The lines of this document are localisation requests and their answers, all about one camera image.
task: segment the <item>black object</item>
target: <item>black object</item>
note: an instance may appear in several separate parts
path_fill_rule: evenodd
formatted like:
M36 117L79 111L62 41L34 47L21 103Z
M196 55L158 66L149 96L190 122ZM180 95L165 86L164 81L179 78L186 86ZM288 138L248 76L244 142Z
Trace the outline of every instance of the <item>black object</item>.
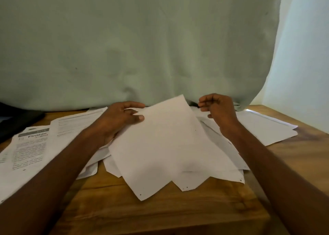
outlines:
M42 111L24 110L0 103L0 116L11 117L0 122L0 143L23 131L26 127L41 120L45 114Z

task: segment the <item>white wall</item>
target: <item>white wall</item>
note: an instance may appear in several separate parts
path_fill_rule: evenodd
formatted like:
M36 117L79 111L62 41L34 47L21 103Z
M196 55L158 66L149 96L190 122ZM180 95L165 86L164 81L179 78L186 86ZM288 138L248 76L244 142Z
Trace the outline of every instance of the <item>white wall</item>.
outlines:
M293 0L263 104L329 133L329 0Z
M276 53L276 50L278 48L278 44L279 44L279 41L280 41L280 38L281 38L282 30L283 30L283 27L284 27L285 22L286 22L286 17L287 17L288 11L290 9L291 1L292 0L281 0L281 4L280 4L280 22L279 22L279 26L278 26L278 32L276 34L276 41L275 41L273 58L275 57L275 53ZM269 78L269 76L266 79L264 87L258 93L258 95L254 98L251 105L260 105L260 104L263 103L263 98L264 98L264 93L265 93L268 78Z

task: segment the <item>wooden table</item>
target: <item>wooden table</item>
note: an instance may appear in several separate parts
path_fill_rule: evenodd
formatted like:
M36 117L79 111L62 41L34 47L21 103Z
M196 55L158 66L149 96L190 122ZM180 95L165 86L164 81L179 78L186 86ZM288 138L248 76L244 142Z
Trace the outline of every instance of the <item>wooden table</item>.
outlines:
M265 106L250 109L299 125L298 136L269 148L329 193L329 135ZM36 125L79 112L48 113ZM0 150L9 142L0 144ZM209 178L187 192L171 182L149 199L139 201L125 181L107 173L100 162L96 175L74 182L50 234L263 234L270 216L259 198L266 201L266 197L252 173L247 173L246 181L243 185Z

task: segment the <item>stack of paper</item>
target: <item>stack of paper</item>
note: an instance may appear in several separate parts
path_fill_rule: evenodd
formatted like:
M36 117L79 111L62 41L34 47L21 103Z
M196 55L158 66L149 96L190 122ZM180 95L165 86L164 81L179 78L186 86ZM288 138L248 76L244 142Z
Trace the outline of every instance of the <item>stack of paper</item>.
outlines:
M34 177L106 109L58 118L49 126L29 127L15 135L0 153L0 201ZM137 111L145 120L122 130L110 147L100 148L77 179L96 174L103 160L106 170L123 176L140 200L170 181L182 191L195 189L209 177L245 182L243 170L249 167L207 117L209 112L189 107L183 95ZM237 112L237 117L264 145L297 135L297 126L251 110Z

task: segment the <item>person's left arm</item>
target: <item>person's left arm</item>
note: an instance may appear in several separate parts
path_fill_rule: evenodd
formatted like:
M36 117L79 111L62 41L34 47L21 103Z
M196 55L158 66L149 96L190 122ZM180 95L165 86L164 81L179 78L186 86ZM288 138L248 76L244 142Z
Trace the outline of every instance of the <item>person's left arm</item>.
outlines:
M35 177L0 205L1 234L43 233L65 193L93 154L108 144L128 124L144 120L136 111L137 102L114 103L88 128L84 129Z

